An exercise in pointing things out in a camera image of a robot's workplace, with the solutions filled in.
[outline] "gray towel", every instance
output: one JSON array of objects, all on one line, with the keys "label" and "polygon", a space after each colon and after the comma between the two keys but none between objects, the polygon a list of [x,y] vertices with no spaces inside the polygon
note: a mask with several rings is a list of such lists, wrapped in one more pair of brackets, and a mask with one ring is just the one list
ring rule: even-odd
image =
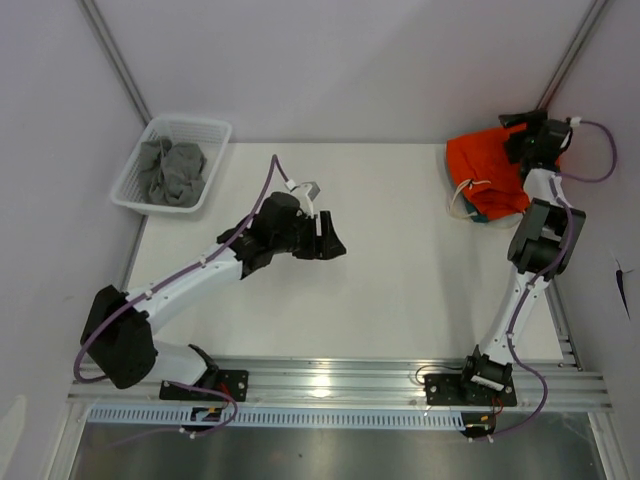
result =
[{"label": "gray towel", "polygon": [[143,142],[138,161],[138,183],[146,201],[172,207],[198,203],[207,159],[197,144],[177,143],[172,147],[171,140],[164,137]]}]

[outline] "table surface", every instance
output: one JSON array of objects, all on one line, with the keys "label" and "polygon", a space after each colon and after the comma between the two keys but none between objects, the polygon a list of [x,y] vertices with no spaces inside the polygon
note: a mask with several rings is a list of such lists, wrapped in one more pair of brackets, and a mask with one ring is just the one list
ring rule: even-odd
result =
[{"label": "table surface", "polygon": [[[189,216],[152,215],[129,281],[196,258],[253,205],[271,155],[317,181],[347,255],[274,257],[271,265],[179,314],[157,335],[216,355],[449,359],[471,353],[507,287],[515,231],[451,218],[443,145],[230,144],[209,196]],[[272,190],[282,190],[274,176]],[[562,353],[546,299],[518,346],[524,360]]]}]

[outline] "black cable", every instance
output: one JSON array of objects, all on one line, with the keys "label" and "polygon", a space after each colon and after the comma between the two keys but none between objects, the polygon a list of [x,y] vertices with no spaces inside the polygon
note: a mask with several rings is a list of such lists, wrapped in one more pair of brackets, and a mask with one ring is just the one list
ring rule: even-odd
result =
[{"label": "black cable", "polygon": [[447,370],[454,370],[456,372],[461,372],[464,367],[450,367],[449,365],[439,365],[439,364],[423,365],[422,367],[418,368],[418,370],[416,370],[415,373],[413,374],[413,376],[416,379],[416,383],[418,383],[419,385],[424,385],[424,382],[421,382],[420,379],[418,378],[418,374],[425,368],[445,368]]}]

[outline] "white bin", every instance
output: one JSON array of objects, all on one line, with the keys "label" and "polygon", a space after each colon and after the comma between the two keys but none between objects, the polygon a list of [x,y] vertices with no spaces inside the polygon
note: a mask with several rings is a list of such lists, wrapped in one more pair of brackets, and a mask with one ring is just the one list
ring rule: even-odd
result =
[{"label": "white bin", "polygon": [[[207,193],[209,193],[230,136],[231,125],[220,120],[186,115],[159,115],[155,117],[145,128],[129,160],[127,160],[124,170],[111,189],[111,201],[117,205],[132,208],[143,215],[195,212],[202,206]],[[197,143],[202,149],[202,153],[207,159],[202,172],[205,187],[198,203],[194,206],[188,208],[170,207],[145,202],[138,184],[140,144],[158,137],[168,137],[174,144],[178,142]]]}]

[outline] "orange cloth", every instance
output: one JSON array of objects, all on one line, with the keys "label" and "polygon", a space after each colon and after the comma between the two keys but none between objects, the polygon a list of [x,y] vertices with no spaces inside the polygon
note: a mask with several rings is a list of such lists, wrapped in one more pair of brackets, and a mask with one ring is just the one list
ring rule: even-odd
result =
[{"label": "orange cloth", "polygon": [[462,190],[465,198],[489,220],[523,213],[529,206],[529,197],[522,189],[520,165],[509,163],[502,145],[509,134],[521,128],[492,128],[447,142],[447,164],[456,187],[469,179],[491,182]]}]

